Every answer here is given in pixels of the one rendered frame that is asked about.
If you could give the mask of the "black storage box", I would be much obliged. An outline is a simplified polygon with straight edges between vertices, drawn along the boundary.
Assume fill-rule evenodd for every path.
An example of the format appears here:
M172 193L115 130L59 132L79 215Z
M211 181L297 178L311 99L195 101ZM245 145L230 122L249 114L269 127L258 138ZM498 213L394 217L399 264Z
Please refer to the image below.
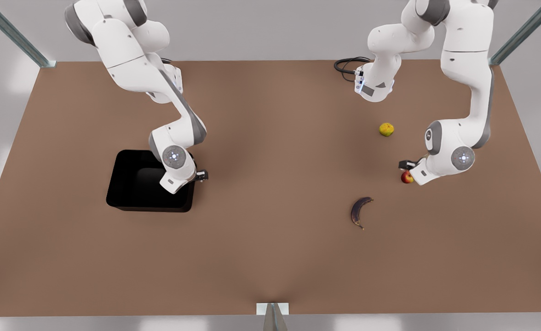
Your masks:
M106 202L125 211L188 212L195 183L171 194L160 185L164 175L165 168L151 151L124 149L115 158Z

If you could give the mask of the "dark overripe banana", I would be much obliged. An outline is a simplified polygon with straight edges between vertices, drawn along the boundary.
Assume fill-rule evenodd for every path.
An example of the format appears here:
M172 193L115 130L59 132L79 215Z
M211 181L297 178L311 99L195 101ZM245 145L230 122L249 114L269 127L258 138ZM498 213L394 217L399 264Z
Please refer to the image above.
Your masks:
M351 221L363 230L365 230L365 228L361 225L360 222L360 212L363 206L371 203L372 201L374 201L372 197L361 197L357 199L357 201L355 201L351 209Z

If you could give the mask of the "silver frame post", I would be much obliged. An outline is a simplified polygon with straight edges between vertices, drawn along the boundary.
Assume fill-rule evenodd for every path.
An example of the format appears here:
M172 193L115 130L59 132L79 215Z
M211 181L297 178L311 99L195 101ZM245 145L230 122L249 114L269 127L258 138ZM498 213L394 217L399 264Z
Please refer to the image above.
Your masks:
M489 58L489 65L498 66L505 61L529 36L541 26L541 6L514 32L496 53Z
M263 331L288 331L284 314L289 314L289 303L257 303L256 314L265 317Z
M14 25L0 12L0 31L40 68L54 68L56 61L47 59Z

